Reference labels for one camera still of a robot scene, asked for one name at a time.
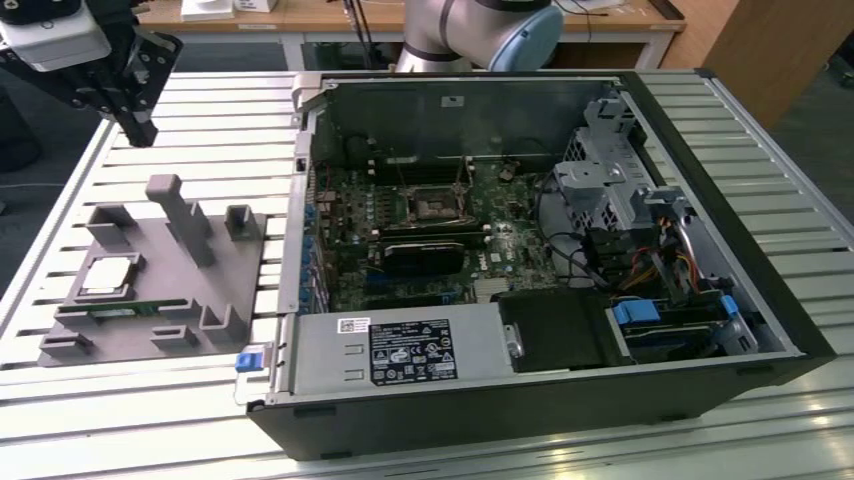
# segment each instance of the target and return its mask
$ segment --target blue tab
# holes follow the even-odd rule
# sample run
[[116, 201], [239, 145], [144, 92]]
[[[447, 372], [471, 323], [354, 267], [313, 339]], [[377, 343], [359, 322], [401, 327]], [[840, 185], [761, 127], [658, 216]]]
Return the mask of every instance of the blue tab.
[[658, 314], [655, 303], [653, 300], [626, 300], [614, 307], [614, 315], [617, 323], [626, 325], [627, 323], [658, 322], [662, 317]]
[[626, 325], [631, 319], [629, 318], [629, 312], [626, 311], [626, 307], [623, 304], [619, 304], [614, 307], [614, 317], [617, 318], [617, 323], [619, 325]]
[[730, 295], [721, 297], [721, 303], [724, 304], [724, 309], [726, 310], [726, 314], [730, 318], [738, 316], [738, 304]]
[[238, 354], [235, 370], [238, 373], [258, 372], [265, 369], [265, 353], [249, 352]]
[[658, 322], [662, 319], [653, 300], [627, 300], [621, 305], [626, 307], [633, 323]]

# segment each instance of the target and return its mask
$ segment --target warning label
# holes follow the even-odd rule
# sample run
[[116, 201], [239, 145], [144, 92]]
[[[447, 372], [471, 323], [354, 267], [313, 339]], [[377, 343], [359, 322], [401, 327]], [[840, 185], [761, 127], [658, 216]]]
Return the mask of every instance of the warning label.
[[457, 378], [447, 319], [371, 325], [371, 381], [401, 385]]

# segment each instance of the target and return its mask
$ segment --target slotted worktable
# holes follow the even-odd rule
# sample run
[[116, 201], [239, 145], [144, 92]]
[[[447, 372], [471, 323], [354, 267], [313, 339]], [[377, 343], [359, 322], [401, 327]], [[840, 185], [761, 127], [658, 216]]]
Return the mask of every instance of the slotted worktable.
[[249, 203], [273, 216], [253, 341], [273, 340], [295, 135], [291, 78], [175, 74], [155, 111], [162, 133], [151, 149], [130, 148], [116, 126], [102, 125], [0, 303], [0, 477], [423, 480], [487, 472], [575, 478], [570, 472], [582, 470], [585, 478], [718, 479], [854, 467], [852, 227], [716, 81], [685, 72], [643, 79], [841, 355], [790, 384], [748, 393], [696, 420], [301, 464], [235, 403], [267, 385], [254, 379], [235, 395], [234, 355], [39, 368], [39, 342], [91, 241], [80, 224], [100, 202], [130, 202], [138, 218], [162, 215], [144, 201], [154, 173], [179, 174], [184, 197], [202, 200], [208, 214]]

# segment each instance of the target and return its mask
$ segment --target floor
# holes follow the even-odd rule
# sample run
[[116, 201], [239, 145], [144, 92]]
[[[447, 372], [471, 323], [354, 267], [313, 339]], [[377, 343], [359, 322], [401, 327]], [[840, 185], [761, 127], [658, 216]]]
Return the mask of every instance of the floor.
[[[278, 71], [286, 68], [277, 45], [188, 45], [176, 70], [199, 72]], [[59, 101], [0, 71], [44, 155], [14, 173], [0, 173], [0, 295], [12, 280], [60, 192], [58, 187], [3, 186], [63, 184], [99, 123], [90, 111], [72, 111]], [[809, 90], [773, 131], [776, 140], [813, 178], [842, 213], [854, 221], [854, 89], [844, 89], [828, 73]]]

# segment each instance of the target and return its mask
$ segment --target metal bracket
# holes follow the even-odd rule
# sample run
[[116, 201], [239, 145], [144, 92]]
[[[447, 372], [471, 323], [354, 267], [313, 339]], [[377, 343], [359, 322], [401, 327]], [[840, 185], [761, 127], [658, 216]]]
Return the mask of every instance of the metal bracket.
[[314, 72], [303, 72], [298, 74], [294, 77], [294, 85], [291, 87], [294, 111], [303, 113], [314, 108], [321, 103], [321, 99], [318, 97], [325, 91], [323, 74]]

